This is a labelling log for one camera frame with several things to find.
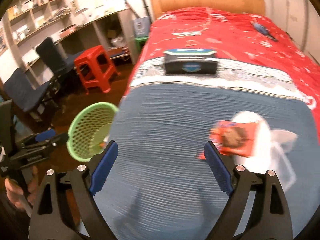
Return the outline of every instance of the bookshelf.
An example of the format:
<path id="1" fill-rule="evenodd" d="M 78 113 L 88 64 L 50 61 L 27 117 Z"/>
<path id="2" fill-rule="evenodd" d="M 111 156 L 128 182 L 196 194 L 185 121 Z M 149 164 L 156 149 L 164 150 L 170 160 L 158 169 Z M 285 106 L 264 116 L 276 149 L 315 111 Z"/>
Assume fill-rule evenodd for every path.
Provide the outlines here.
<path id="1" fill-rule="evenodd" d="M 35 48 L 71 25 L 70 15 L 65 0 L 13 0 L 9 6 L 3 18 L 4 34 L 17 65 L 32 83 L 41 83 L 33 69 L 39 65 Z"/>

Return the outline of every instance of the black box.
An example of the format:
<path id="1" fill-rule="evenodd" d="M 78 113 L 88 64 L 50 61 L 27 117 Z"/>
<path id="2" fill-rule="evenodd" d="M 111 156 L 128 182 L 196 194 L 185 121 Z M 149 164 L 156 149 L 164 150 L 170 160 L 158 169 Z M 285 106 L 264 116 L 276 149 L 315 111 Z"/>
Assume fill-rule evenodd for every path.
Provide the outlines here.
<path id="1" fill-rule="evenodd" d="M 214 75 L 218 67 L 216 51 L 211 49 L 169 49 L 164 51 L 167 74 Z"/>

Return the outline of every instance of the tissue box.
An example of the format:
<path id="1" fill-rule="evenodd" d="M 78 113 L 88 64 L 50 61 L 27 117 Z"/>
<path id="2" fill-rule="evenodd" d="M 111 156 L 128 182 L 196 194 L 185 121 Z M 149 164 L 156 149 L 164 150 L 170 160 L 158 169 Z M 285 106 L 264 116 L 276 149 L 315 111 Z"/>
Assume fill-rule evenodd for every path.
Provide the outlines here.
<path id="1" fill-rule="evenodd" d="M 210 74 L 217 71 L 216 51 L 212 49 L 169 49 L 164 51 L 167 74 Z"/>
<path id="2" fill-rule="evenodd" d="M 143 17 L 133 20 L 134 35 L 137 38 L 147 37 L 150 32 L 150 18 Z"/>

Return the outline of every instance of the blue gripper pad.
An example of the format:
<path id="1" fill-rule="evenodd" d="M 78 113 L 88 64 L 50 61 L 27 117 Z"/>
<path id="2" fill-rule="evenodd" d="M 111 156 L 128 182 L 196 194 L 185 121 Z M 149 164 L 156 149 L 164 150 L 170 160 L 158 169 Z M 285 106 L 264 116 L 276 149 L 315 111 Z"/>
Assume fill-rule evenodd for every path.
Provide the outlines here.
<path id="1" fill-rule="evenodd" d="M 98 166 L 91 175 L 91 185 L 89 191 L 92 196 L 102 190 L 104 183 L 111 171 L 113 164 L 118 157 L 118 144 L 114 142 L 105 153 Z"/>
<path id="2" fill-rule="evenodd" d="M 35 140 L 37 142 L 43 142 L 45 140 L 50 140 L 53 136 L 56 136 L 56 132 L 54 129 L 49 129 L 47 131 L 44 131 L 42 133 L 39 133 L 36 135 Z"/>
<path id="3" fill-rule="evenodd" d="M 226 192 L 228 196 L 231 196 L 233 187 L 231 184 L 231 175 L 220 157 L 215 150 L 211 147 L 210 143 L 206 143 L 204 146 L 204 156 L 207 160 L 210 169 L 216 178 L 216 181 L 223 192 Z"/>

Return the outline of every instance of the bed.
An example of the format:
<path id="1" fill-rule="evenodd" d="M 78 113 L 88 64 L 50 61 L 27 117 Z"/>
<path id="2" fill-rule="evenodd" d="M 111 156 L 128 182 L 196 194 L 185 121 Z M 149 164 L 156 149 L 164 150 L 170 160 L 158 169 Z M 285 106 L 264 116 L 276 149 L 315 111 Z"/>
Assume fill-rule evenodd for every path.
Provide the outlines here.
<path id="1" fill-rule="evenodd" d="M 110 133 L 119 156 L 94 197 L 110 228 L 119 240 L 205 239 L 228 197 L 198 156 L 218 120 L 258 121 L 256 159 L 235 162 L 276 170 L 297 236 L 320 204 L 318 66 L 264 16 L 264 0 L 151 4 L 158 20 Z M 165 75 L 163 51 L 177 48 L 214 49 L 217 74 Z M 253 198 L 236 234 L 244 231 Z"/>

